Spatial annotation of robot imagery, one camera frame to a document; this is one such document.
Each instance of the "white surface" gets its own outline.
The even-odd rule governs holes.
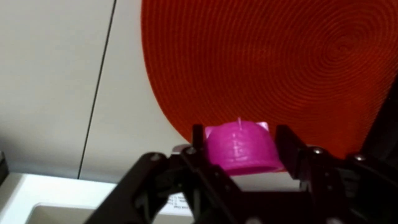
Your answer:
[[[0,224],[22,224],[36,206],[97,208],[115,185],[54,178],[33,175],[10,175],[0,188]],[[181,196],[171,198],[160,214],[189,216]]]
[[[180,143],[145,73],[140,0],[118,0],[80,178],[116,182],[143,153]]]
[[[75,177],[113,0],[0,2],[0,151]]]

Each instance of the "red woven placemat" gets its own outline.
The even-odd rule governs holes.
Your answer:
[[[396,0],[143,0],[146,71],[192,124],[284,124],[343,157],[360,148],[398,68]]]

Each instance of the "red circular mat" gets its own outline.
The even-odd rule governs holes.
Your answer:
[[[394,79],[398,2],[143,0],[141,36],[151,89],[184,137],[241,117],[343,157]]]

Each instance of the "pink cylinder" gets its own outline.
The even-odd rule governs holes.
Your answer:
[[[228,122],[205,132],[207,160],[230,176],[283,168],[266,122]]]

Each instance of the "pink object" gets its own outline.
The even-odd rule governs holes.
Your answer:
[[[281,171],[266,122],[237,121],[206,127],[206,156],[230,176]]]

